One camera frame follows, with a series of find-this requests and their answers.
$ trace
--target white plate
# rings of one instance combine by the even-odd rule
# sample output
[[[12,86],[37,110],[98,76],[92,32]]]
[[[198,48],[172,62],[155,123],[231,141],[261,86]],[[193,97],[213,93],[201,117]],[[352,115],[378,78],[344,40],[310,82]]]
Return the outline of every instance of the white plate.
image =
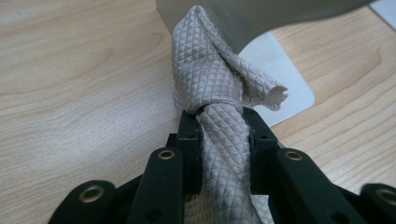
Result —
[[[376,1],[370,7],[396,31],[396,0]]]
[[[268,126],[288,119],[315,103],[314,93],[272,32],[255,38],[239,56],[288,88],[289,97],[282,103],[280,110],[272,111],[263,105],[254,107]]]

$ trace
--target fabric knot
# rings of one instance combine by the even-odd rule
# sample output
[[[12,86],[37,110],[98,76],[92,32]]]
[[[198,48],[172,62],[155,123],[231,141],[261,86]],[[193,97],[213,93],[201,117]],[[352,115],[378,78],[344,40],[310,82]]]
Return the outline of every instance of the fabric knot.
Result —
[[[186,203],[185,223],[272,222],[267,198],[249,190],[249,127],[243,105],[279,109],[287,90],[234,54],[202,7],[173,32],[175,105],[203,131],[203,190]]]

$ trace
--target screw hole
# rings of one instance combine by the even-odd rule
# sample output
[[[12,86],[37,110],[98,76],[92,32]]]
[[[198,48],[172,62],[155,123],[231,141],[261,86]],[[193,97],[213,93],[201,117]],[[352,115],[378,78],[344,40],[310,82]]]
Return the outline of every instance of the screw hole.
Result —
[[[148,210],[145,216],[148,222],[157,222],[161,217],[163,217],[163,212],[158,208]]]
[[[293,160],[293,161],[300,161],[303,159],[303,156],[300,153],[293,152],[293,151],[287,151],[285,153],[286,158]]]
[[[347,224],[349,223],[349,218],[346,215],[336,212],[330,215],[330,218],[336,223]]]
[[[187,139],[193,139],[193,138],[195,138],[195,135],[194,134],[187,134],[186,138]]]
[[[169,160],[175,156],[175,152],[171,150],[164,150],[158,154],[158,157],[162,160]]]
[[[96,200],[100,199],[105,190],[99,185],[92,185],[85,188],[78,196],[79,200],[82,203],[93,203]]]

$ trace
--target gray object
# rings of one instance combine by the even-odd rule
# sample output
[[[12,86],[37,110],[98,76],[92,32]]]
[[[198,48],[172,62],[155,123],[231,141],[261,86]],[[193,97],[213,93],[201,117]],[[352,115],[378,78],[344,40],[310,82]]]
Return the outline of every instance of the gray object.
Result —
[[[265,196],[249,189],[249,127],[244,104],[277,110],[285,87],[234,54],[202,7],[173,32],[177,107],[197,114],[204,134],[203,190],[185,206],[185,223],[271,223]]]
[[[194,6],[202,6],[223,39],[239,53],[258,35],[276,27],[337,16],[373,0],[157,0],[168,29]]]

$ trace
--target wooden table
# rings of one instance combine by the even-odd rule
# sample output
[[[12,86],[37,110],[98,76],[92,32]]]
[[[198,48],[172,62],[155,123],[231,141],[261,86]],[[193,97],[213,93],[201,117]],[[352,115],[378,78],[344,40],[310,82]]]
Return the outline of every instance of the wooden table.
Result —
[[[396,186],[396,33],[369,8],[275,33],[317,97],[278,138],[344,188]],[[154,0],[3,1],[0,71],[1,223],[46,223],[88,180],[125,183],[177,130]]]

